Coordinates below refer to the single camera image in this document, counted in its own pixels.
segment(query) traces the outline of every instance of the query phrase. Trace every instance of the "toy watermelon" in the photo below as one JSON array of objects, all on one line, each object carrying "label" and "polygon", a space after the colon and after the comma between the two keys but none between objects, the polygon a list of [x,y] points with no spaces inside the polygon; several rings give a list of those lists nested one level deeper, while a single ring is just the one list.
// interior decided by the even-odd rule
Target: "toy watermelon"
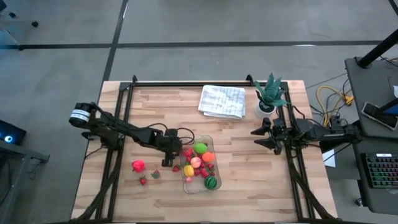
[{"label": "toy watermelon", "polygon": [[208,176],[205,179],[205,187],[209,190],[214,190],[217,186],[217,179],[214,176]]},{"label": "toy watermelon", "polygon": [[203,143],[198,143],[194,145],[193,150],[195,150],[196,153],[203,154],[207,152],[207,146]]}]

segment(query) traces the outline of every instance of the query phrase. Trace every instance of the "white paper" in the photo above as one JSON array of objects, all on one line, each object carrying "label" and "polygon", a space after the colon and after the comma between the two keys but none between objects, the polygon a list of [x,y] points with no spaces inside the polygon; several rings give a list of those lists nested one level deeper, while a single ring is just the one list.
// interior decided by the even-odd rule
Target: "white paper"
[{"label": "white paper", "polygon": [[[323,160],[329,158],[331,155],[333,155],[335,153],[335,150],[332,149],[330,151],[327,151],[325,153],[322,154]],[[327,161],[324,162],[325,166],[329,166],[329,167],[336,167],[336,161],[335,161],[335,156],[332,156],[330,159],[328,159]]]},{"label": "white paper", "polygon": [[394,96],[398,98],[398,86],[394,86]]},{"label": "white paper", "polygon": [[205,85],[198,110],[205,116],[241,119],[246,115],[244,88]]}]

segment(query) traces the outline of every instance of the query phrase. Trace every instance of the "wooden tabletop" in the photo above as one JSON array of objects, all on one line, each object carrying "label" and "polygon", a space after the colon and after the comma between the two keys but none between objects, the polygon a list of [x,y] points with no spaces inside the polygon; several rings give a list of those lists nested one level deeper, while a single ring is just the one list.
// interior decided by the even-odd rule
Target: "wooden tabletop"
[{"label": "wooden tabletop", "polygon": [[[311,110],[303,81],[287,81],[290,97],[306,118]],[[104,82],[99,106],[114,113],[120,82]],[[198,111],[201,87],[135,87],[129,122],[138,127],[164,123],[169,128],[186,127],[196,135],[210,135],[215,144],[222,186],[216,191],[189,195],[183,191],[182,176],[160,165],[164,153],[141,147],[127,138],[115,204],[114,222],[275,222],[295,221],[290,176],[284,150],[281,155],[253,143],[267,136],[250,132],[261,126],[254,114],[254,87],[246,90],[244,119],[204,116]],[[123,101],[123,118],[126,98]],[[100,142],[89,144],[87,153],[99,148]],[[72,218],[78,217],[98,193],[106,150],[96,152],[84,163]],[[337,217],[322,154],[317,147],[303,150],[310,188],[326,210]],[[146,163],[148,182],[139,183],[131,162]],[[160,179],[151,173],[160,171]],[[305,200],[301,193],[303,210]],[[104,203],[104,214],[108,200]]]}]

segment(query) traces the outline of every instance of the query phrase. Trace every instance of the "black desk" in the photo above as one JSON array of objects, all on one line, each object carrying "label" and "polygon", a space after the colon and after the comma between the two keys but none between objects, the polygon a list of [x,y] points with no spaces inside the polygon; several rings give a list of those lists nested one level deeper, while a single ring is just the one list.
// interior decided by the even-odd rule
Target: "black desk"
[{"label": "black desk", "polygon": [[364,206],[370,211],[398,215],[398,189],[372,189],[369,187],[364,165],[361,160],[362,153],[397,153],[398,142],[386,141],[385,139],[364,139],[354,145],[356,163],[361,180],[358,181],[359,191]]},{"label": "black desk", "polygon": [[369,69],[363,69],[356,64],[354,58],[346,59],[345,64],[364,134],[377,138],[398,139],[398,129],[391,131],[361,113],[365,102],[383,106],[395,99],[392,86],[398,86],[398,68],[388,62],[377,60]]}]

